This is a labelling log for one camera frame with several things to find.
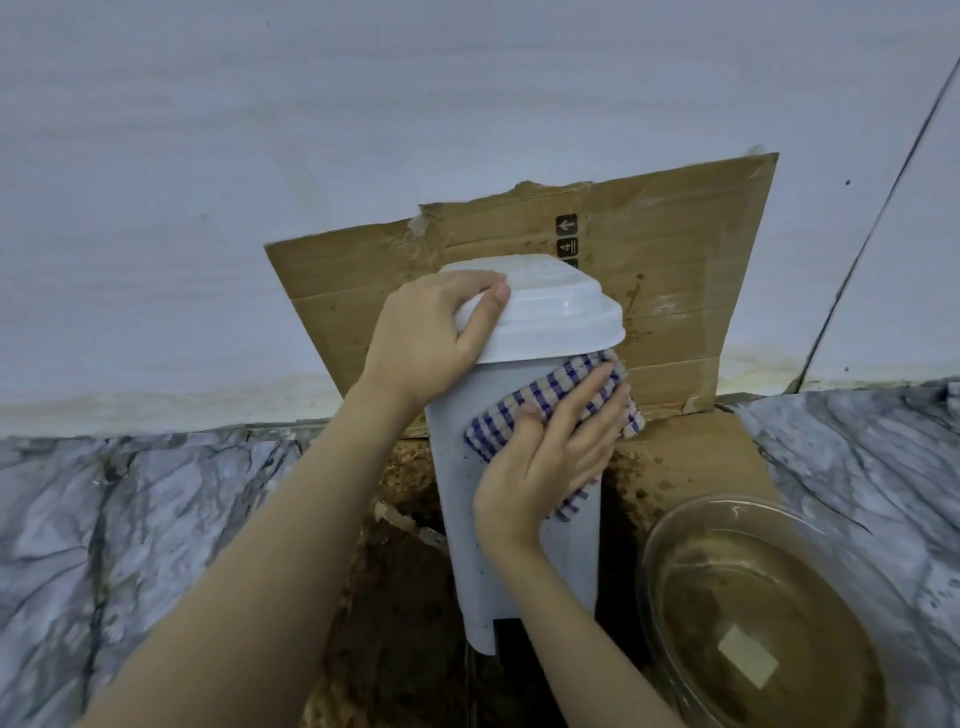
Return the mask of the blue checkered cloth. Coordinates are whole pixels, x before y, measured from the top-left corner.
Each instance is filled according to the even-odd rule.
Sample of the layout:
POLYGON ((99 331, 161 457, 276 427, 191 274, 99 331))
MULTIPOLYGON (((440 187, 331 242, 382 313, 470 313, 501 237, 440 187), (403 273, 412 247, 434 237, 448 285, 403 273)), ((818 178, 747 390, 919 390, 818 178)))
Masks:
MULTIPOLYGON (((600 393, 594 397, 582 414, 581 420, 585 420, 606 401, 618 383, 626 382, 626 370, 610 349, 572 357, 556 370, 507 394, 496 405, 486 409, 471 421, 464 431, 464 440, 486 461, 488 466, 510 441, 517 425, 521 406, 534 405, 542 412, 541 417, 549 421, 559 402, 604 361, 610 362, 613 370, 600 393)), ((629 419, 622 431, 623 439, 640 434, 644 427, 642 415, 631 397, 631 388, 629 405, 629 419)), ((567 522, 571 514, 578 512, 579 500, 586 497, 586 489, 580 487, 574 491, 554 510, 552 516, 567 522)))

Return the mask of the clear glass bowl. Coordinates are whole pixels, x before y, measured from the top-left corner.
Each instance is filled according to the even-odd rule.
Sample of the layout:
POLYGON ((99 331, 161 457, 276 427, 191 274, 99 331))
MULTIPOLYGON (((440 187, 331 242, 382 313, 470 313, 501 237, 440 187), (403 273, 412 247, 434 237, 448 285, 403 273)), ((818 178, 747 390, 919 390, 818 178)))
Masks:
POLYGON ((644 542, 637 601, 687 728, 906 728, 903 600, 796 511, 735 495, 672 508, 644 542), (763 689, 718 652, 732 624, 779 662, 763 689))

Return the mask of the person's right forearm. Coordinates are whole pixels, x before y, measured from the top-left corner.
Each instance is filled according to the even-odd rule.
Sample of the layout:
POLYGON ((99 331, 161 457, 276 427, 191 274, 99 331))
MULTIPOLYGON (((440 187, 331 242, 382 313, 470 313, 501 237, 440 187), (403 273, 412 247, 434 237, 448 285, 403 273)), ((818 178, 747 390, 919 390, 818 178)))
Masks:
POLYGON ((568 728, 687 728, 532 540, 483 542, 568 728))

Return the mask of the person's right hand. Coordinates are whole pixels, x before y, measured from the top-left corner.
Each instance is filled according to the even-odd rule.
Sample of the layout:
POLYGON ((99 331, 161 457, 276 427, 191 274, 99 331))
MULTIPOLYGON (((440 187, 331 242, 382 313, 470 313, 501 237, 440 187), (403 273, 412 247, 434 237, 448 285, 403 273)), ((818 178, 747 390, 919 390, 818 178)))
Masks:
MULTIPOLYGON (((602 389, 613 370, 613 363, 604 361, 583 382, 598 379, 602 389)), ((571 442, 572 431, 586 413, 573 413, 571 393, 549 418, 546 451, 521 454, 515 427, 510 441, 487 465, 473 501, 474 528, 485 555, 483 543, 495 540, 528 540, 542 548, 542 523, 581 487, 581 457, 598 443, 571 442)))

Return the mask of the person's left hand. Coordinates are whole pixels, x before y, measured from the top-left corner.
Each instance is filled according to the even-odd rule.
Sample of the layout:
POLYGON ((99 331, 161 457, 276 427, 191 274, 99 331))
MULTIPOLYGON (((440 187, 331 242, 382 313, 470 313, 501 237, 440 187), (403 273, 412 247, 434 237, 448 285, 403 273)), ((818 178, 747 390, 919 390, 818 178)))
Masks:
POLYGON ((479 297, 454 313, 453 283, 507 281, 490 270, 431 273, 390 293, 345 407, 370 407, 402 429, 474 368, 459 370, 453 360, 454 325, 468 321, 479 297))

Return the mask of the white plastic container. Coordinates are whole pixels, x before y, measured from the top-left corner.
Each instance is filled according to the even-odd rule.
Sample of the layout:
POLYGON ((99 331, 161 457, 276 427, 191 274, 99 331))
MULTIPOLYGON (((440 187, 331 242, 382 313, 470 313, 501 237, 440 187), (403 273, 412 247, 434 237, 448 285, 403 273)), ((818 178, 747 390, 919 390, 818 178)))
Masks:
MULTIPOLYGON (((476 539, 474 495, 487 464, 468 446, 464 431, 482 411, 563 362, 554 357, 479 365, 425 409, 465 637, 487 656, 497 654, 495 621, 517 619, 519 613, 476 539)), ((591 614, 598 591, 601 501, 600 485, 594 483, 579 499, 578 512, 568 521, 544 520, 539 536, 550 564, 591 614)))

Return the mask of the person's left forearm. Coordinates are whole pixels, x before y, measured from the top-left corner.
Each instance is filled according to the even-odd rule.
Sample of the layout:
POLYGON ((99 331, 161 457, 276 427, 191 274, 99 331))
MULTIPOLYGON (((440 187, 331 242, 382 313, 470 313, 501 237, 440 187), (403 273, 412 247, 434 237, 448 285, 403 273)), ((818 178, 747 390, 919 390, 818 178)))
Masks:
POLYGON ((429 400, 362 377, 77 728, 297 728, 379 480, 429 400))

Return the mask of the white plastic lid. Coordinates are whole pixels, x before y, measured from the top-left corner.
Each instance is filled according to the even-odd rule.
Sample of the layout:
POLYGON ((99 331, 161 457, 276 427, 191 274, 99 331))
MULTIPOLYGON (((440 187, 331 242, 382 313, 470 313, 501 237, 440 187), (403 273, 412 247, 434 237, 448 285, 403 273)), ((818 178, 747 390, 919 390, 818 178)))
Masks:
POLYGON ((478 365, 571 358, 618 346, 626 336, 623 309, 600 282, 545 253, 478 258, 441 272, 489 270, 506 276, 510 299, 478 365))

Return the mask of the stained brown cardboard sheet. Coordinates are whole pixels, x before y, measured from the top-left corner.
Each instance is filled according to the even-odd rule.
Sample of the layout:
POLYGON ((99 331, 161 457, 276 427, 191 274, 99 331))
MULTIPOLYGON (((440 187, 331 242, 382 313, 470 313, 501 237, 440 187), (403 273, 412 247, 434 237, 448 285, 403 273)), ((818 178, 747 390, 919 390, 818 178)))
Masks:
MULTIPOLYGON (((341 394, 359 378, 387 295, 445 264, 545 254, 593 276, 622 306, 617 352, 642 415, 679 418, 619 444, 590 497, 601 507, 599 623, 642 667, 650 657, 635 596, 639 545, 665 509, 642 488, 643 460, 669 435, 727 435, 730 417, 711 413, 719 358, 776 162, 772 153, 566 186, 523 181, 490 197, 422 205, 408 220, 266 247, 341 394)), ((414 535, 421 525, 450 530, 434 462, 419 415, 380 481, 390 517, 367 516, 362 526, 304 712, 308 728, 563 724, 521 626, 501 629, 506 667, 467 645, 450 560, 414 535)))

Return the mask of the white square label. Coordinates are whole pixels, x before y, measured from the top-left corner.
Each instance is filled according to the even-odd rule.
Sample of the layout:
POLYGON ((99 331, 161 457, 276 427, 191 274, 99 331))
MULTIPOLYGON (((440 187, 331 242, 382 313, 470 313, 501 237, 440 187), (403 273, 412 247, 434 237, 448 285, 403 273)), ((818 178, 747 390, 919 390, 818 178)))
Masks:
POLYGON ((729 625, 718 652, 757 690, 763 690, 779 669, 779 661, 738 624, 729 625))

